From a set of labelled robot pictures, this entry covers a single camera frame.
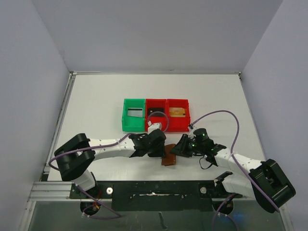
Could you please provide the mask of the silver credit card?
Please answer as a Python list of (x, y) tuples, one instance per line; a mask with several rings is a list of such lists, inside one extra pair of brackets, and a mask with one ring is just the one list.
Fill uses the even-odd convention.
[(128, 108), (127, 116), (143, 117), (143, 108)]

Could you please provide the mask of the red plastic bin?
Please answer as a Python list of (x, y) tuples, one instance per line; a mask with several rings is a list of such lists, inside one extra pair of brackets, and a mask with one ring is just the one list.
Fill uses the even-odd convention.
[(161, 123), (162, 130), (167, 127), (167, 100), (166, 99), (146, 99), (145, 101), (145, 131), (148, 130), (148, 116), (150, 116), (150, 122)]
[(191, 122), (187, 99), (167, 99), (169, 126), (167, 132), (187, 132)]

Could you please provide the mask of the black credit card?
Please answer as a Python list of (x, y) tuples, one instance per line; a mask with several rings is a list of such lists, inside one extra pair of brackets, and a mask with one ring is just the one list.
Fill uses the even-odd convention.
[(165, 109), (163, 107), (149, 107), (147, 112), (148, 112), (148, 115), (155, 113), (155, 112), (164, 113)]

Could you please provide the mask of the brown leather card holder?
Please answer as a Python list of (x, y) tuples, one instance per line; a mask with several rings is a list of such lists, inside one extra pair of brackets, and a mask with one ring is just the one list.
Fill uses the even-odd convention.
[(174, 143), (165, 145), (165, 156), (161, 159), (162, 166), (174, 166), (176, 164), (176, 155), (170, 151), (175, 147)]

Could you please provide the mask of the green plastic bin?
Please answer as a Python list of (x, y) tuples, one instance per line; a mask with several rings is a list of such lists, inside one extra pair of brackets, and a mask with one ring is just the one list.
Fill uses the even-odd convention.
[(122, 130), (124, 132), (145, 131), (145, 99), (124, 99)]

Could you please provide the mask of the gold credit card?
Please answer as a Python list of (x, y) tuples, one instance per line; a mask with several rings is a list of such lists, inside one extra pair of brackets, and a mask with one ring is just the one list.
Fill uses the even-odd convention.
[(185, 117), (186, 110), (185, 108), (182, 108), (182, 107), (170, 107), (169, 116), (170, 117)]

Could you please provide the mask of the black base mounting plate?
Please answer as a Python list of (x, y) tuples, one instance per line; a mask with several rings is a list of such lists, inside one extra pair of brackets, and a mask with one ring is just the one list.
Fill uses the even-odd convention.
[(110, 202), (116, 212), (208, 212), (230, 195), (216, 189), (213, 180), (98, 181), (87, 194)]

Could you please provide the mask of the aluminium frame rail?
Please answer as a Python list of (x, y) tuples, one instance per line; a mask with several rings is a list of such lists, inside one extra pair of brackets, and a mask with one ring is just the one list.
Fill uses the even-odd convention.
[(71, 182), (40, 181), (34, 182), (28, 201), (31, 202), (60, 202), (69, 200)]

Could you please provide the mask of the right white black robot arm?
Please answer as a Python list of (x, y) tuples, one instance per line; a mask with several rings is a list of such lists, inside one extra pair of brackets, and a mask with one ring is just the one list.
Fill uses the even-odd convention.
[(234, 154), (222, 144), (214, 143), (206, 134), (182, 135), (170, 151), (172, 154), (202, 156), (211, 166), (227, 169), (214, 180), (218, 196), (237, 193), (253, 198), (267, 212), (274, 213), (295, 196), (296, 191), (279, 164)]

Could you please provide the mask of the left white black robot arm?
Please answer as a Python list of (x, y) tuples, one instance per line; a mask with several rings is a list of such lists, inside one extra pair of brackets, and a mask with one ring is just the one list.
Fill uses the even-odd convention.
[(62, 181), (71, 181), (81, 187), (88, 198), (98, 192), (94, 175), (88, 171), (93, 161), (113, 157), (164, 157), (166, 136), (160, 129), (149, 133), (128, 133), (120, 139), (90, 139), (79, 133), (54, 152), (49, 166), (60, 172)]

